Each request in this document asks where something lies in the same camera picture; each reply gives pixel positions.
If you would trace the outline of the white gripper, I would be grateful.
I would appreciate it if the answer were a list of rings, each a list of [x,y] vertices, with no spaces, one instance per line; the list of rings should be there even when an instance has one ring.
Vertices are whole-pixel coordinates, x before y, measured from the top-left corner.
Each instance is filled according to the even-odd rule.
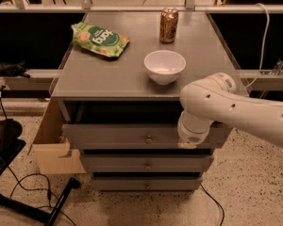
[[[182,149],[195,149],[208,136],[213,121],[196,117],[184,110],[178,120],[177,132],[183,142],[178,143]]]

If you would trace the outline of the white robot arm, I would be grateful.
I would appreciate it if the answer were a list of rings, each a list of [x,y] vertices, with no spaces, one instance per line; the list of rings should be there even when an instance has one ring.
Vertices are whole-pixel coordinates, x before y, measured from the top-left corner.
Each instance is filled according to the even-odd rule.
[[[218,121],[283,149],[283,102],[240,96],[234,79],[215,73],[193,81],[181,91],[183,107],[177,132],[187,147],[207,138]]]

